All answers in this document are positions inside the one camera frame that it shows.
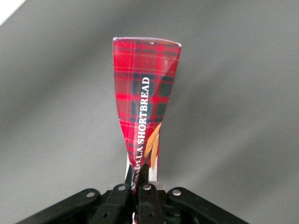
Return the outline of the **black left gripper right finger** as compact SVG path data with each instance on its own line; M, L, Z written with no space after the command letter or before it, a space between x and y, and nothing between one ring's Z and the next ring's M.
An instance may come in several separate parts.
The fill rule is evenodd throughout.
M246 221L182 187L168 192L149 181L149 166L138 179L139 224L245 224Z

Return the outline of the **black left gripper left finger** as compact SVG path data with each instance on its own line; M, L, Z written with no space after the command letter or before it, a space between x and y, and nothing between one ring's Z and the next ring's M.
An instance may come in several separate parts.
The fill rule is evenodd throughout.
M130 182L132 166L128 166L124 183L101 194L96 189L80 191L42 211L20 224L129 224L132 222Z

